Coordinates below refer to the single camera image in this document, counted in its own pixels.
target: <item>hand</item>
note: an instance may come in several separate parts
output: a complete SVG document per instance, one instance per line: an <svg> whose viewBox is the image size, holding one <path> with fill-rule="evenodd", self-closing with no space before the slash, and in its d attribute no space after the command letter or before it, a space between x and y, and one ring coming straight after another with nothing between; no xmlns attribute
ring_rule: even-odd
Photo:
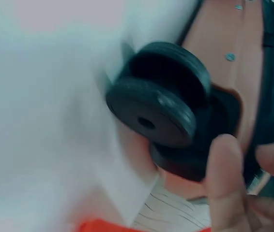
<svg viewBox="0 0 274 232"><path fill-rule="evenodd" d="M260 146L257 160L274 175L274 144ZM212 232L274 232L274 199L247 195L242 171L237 140L231 135L216 138L205 179Z"/></svg>

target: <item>orange fabric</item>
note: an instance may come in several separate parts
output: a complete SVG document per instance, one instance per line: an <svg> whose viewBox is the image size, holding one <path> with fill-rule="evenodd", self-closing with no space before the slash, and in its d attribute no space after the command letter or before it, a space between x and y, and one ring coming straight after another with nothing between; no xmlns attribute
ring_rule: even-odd
<svg viewBox="0 0 274 232"><path fill-rule="evenodd" d="M202 230L200 232L211 232L211 228L206 228L206 229L204 229L204 230Z"/></svg>
<svg viewBox="0 0 274 232"><path fill-rule="evenodd" d="M141 232L129 228L124 228L110 222L96 219L80 226L77 232Z"/></svg>

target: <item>metal rivet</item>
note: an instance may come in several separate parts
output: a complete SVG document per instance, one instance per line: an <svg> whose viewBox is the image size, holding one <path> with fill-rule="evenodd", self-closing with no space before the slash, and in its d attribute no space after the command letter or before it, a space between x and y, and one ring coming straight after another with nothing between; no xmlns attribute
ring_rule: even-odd
<svg viewBox="0 0 274 232"><path fill-rule="evenodd" d="M241 5L236 5L235 8L236 8L237 10L240 10L240 11L243 9L243 7L242 7Z"/></svg>
<svg viewBox="0 0 274 232"><path fill-rule="evenodd" d="M225 58L228 60L228 61L234 61L235 60L235 55L234 53L227 53L225 55Z"/></svg>

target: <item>black wheel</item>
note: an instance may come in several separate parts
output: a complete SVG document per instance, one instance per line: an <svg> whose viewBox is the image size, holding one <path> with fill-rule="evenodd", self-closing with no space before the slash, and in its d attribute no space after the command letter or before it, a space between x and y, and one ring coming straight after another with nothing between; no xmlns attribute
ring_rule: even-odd
<svg viewBox="0 0 274 232"><path fill-rule="evenodd" d="M107 93L106 102L120 121L153 142L169 147L192 143L194 114L182 99L158 84L121 78Z"/></svg>
<svg viewBox="0 0 274 232"><path fill-rule="evenodd" d="M128 64L134 77L149 79L170 90L190 107L210 96L210 75L202 62L172 43L154 42L143 47Z"/></svg>

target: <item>wheel axle hole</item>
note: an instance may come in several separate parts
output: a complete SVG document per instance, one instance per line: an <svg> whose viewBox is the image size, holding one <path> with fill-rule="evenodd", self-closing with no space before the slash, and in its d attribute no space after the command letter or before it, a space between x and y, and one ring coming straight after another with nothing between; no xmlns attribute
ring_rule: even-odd
<svg viewBox="0 0 274 232"><path fill-rule="evenodd" d="M145 119L144 117L138 117L138 122L140 123L140 125L144 126L147 129L155 129L155 125L151 121Z"/></svg>

